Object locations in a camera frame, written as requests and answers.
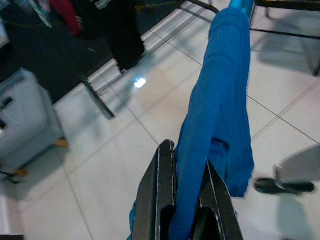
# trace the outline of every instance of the hanging clothes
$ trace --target hanging clothes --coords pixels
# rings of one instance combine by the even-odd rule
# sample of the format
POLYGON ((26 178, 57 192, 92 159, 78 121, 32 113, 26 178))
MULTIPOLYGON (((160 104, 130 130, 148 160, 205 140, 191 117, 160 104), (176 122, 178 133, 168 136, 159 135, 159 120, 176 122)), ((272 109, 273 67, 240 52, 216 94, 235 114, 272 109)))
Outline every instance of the hanging clothes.
POLYGON ((71 30, 72 36, 78 36, 83 32, 82 26, 78 21, 79 17, 70 0, 50 0, 50 4, 63 17, 71 30))
POLYGON ((101 27, 120 71, 140 61, 144 51, 133 0, 79 0, 84 10, 101 27))

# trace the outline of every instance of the blue knit garment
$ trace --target blue knit garment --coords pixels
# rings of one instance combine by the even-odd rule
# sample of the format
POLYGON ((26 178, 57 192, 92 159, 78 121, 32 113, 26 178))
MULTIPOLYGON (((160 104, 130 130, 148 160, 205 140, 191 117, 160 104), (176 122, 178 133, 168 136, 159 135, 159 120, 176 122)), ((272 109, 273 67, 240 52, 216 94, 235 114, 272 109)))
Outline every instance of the blue knit garment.
MULTIPOLYGON (((237 8, 217 14, 200 77, 175 149, 178 188, 170 240, 187 240, 207 158, 233 197, 243 197, 254 168, 247 114, 250 29, 237 8)), ((135 207, 130 213, 132 231, 135 207)))

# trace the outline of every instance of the white tile floor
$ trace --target white tile floor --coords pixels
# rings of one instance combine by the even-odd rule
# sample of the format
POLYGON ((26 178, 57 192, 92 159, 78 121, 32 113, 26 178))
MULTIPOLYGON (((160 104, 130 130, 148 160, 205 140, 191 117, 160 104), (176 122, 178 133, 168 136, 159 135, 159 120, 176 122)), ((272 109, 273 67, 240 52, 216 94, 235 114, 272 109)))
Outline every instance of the white tile floor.
MULTIPOLYGON (((214 5, 223 9, 228 1, 214 5)), ((17 186, 27 240, 126 239, 138 184, 157 144, 177 142, 202 67, 214 15, 187 7, 202 18, 179 32, 174 24, 151 29, 144 36, 147 49, 155 42, 163 46, 102 93, 115 119, 102 116, 83 86, 56 105, 70 148, 49 149, 17 186), (140 77, 146 84, 138 89, 134 81, 140 77)), ((189 13, 174 14, 180 14, 178 25, 189 13)), ((320 35, 318 12, 271 9, 270 15, 258 9, 254 26, 320 35)), ((251 46, 247 108, 254 176, 271 176, 273 165, 320 143, 320 78, 311 74, 320 41, 252 32, 251 46)), ((110 66, 91 77, 95 86, 119 75, 110 66)), ((319 192, 263 195, 250 185, 246 198, 233 203, 245 240, 317 240, 319 199, 319 192)))

